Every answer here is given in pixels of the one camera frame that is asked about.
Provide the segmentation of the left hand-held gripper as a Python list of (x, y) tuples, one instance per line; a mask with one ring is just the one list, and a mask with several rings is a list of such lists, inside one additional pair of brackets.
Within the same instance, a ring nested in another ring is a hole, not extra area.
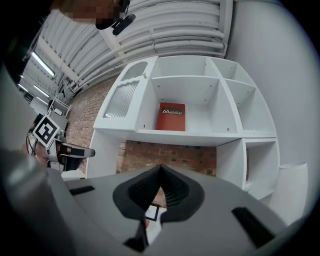
[(36, 145), (42, 144), (48, 157), (45, 167), (58, 170), (60, 173), (74, 171), (80, 166), (82, 158), (95, 156), (94, 149), (57, 140), (59, 132), (58, 125), (47, 114), (39, 114), (33, 123), (32, 155), (36, 155)]

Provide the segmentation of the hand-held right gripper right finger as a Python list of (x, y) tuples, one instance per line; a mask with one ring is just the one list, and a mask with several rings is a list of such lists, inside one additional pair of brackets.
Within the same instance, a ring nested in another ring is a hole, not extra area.
[(228, 181), (167, 165), (158, 177), (166, 211), (149, 256), (250, 256), (287, 227)]

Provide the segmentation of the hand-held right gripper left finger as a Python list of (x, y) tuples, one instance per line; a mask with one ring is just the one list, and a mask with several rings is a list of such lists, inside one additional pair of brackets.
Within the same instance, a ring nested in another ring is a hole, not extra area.
[(159, 171), (159, 166), (148, 166), (64, 181), (47, 170), (50, 249), (60, 256), (162, 256), (161, 239), (148, 243), (145, 228)]

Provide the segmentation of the person's left forearm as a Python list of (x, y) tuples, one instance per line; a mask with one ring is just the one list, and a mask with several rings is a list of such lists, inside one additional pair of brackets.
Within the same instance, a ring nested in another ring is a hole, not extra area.
[[(26, 143), (23, 144), (22, 146), (22, 151), (29, 155), (32, 150), (29, 150), (29, 147), (27, 146)], [(35, 146), (35, 158), (42, 164), (42, 165), (46, 165), (47, 164), (47, 161), (49, 160), (48, 159), (48, 155), (47, 155), (47, 151), (46, 151), (46, 148), (41, 144), (41, 143), (38, 143), (36, 146)]]

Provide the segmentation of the black framed picture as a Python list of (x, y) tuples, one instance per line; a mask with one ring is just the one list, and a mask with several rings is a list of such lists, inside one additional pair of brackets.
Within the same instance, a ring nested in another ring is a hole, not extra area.
[(158, 219), (159, 209), (159, 205), (151, 204), (145, 212), (146, 219), (156, 222)]

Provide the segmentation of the white desk with drawers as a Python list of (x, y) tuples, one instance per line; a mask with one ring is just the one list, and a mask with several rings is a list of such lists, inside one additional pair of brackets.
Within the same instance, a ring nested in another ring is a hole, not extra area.
[(147, 223), (147, 228), (146, 228), (146, 236), (147, 236), (147, 241), (148, 244), (151, 245), (155, 239), (157, 238), (157, 236), (160, 234), (161, 230), (162, 230), (162, 226), (161, 226), (161, 215), (166, 212), (167, 209), (160, 207), (158, 210), (158, 215), (156, 220), (149, 220), (148, 219), (148, 223)]

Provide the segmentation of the red panel sign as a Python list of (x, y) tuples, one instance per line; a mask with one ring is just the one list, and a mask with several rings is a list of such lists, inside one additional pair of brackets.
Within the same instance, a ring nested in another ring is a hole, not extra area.
[(179, 103), (162, 102), (159, 106), (156, 130), (185, 132), (185, 105)]

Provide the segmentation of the white shelf cabinet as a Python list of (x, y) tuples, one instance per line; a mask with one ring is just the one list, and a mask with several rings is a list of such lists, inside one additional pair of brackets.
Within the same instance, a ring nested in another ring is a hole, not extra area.
[[(185, 131), (156, 130), (161, 103), (185, 105)], [(217, 148), (217, 176), (260, 200), (280, 165), (277, 132), (260, 90), (234, 61), (208, 56), (149, 57), (129, 63), (93, 125), (87, 178), (116, 173), (121, 141)]]

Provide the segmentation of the person's black clothing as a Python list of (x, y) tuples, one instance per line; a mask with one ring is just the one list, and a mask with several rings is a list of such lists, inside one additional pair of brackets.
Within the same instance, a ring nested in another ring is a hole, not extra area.
[(18, 82), (36, 46), (44, 21), (66, 0), (0, 0), (1, 63)]

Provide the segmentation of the white ceiling pipes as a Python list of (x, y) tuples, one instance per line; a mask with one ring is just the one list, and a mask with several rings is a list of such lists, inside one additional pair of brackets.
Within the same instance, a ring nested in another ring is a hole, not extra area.
[(135, 21), (119, 35), (54, 10), (36, 51), (52, 67), (53, 82), (76, 92), (148, 57), (224, 56), (232, 7), (231, 0), (132, 0)]

